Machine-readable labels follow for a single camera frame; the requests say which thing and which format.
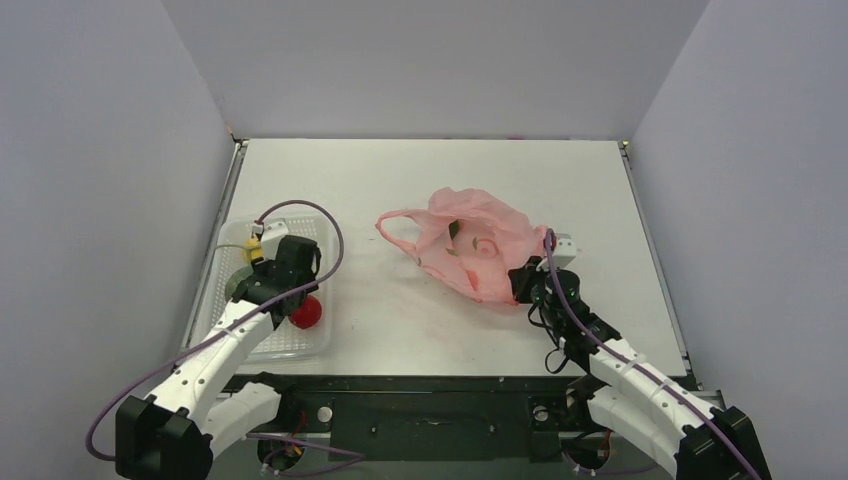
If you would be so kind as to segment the pink printed plastic bag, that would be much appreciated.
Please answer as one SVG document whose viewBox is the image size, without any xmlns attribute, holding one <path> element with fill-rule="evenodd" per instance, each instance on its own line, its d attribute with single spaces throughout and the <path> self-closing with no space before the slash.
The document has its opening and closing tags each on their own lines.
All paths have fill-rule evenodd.
<svg viewBox="0 0 848 480">
<path fill-rule="evenodd" d="M 459 220 L 455 239 L 448 226 Z M 541 256 L 548 231 L 490 193 L 474 188 L 434 192 L 423 209 L 386 212 L 378 233 L 428 275 L 477 303 L 517 305 L 508 271 Z"/>
</svg>

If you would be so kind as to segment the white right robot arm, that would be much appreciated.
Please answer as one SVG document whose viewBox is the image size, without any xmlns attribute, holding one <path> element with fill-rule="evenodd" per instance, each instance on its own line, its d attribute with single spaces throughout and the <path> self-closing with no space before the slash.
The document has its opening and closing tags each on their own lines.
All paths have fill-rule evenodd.
<svg viewBox="0 0 848 480">
<path fill-rule="evenodd" d="M 566 418 L 589 431 L 624 437 L 675 479 L 768 479 L 751 419 L 685 389 L 637 352 L 582 300 L 572 271 L 550 272 L 540 257 L 509 278 L 556 349 L 583 371 L 564 400 Z"/>
</svg>

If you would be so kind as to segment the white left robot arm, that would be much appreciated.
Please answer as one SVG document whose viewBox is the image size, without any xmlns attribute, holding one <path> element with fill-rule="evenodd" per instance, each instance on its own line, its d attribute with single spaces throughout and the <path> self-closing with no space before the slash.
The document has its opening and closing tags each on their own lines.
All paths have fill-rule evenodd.
<svg viewBox="0 0 848 480">
<path fill-rule="evenodd" d="M 204 479 L 214 459 L 254 428 L 291 427 L 298 402 L 290 385 L 253 376 L 230 398 L 216 399 L 251 352 L 310 300 L 321 262 L 313 239 L 284 235 L 275 252 L 236 271 L 210 346 L 188 356 L 146 397 L 127 397 L 115 419 L 115 468 L 127 479 Z"/>
</svg>

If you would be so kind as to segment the red fake fruit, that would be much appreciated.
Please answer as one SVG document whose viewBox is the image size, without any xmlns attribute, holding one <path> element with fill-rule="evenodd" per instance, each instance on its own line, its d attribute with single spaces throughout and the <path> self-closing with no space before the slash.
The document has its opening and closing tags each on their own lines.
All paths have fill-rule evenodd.
<svg viewBox="0 0 848 480">
<path fill-rule="evenodd" d="M 323 316 L 323 306 L 319 299 L 308 295 L 300 307 L 290 316 L 289 321 L 296 328 L 308 330 L 315 327 Z"/>
</svg>

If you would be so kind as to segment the grey green fake avocado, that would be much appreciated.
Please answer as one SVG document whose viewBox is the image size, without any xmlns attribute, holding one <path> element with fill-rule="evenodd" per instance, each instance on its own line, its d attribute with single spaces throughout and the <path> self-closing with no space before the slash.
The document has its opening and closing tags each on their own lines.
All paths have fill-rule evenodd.
<svg viewBox="0 0 848 480">
<path fill-rule="evenodd" d="M 227 280 L 224 287 L 224 302 L 230 302 L 239 285 L 253 274 L 252 266 L 245 266 L 235 271 Z"/>
</svg>

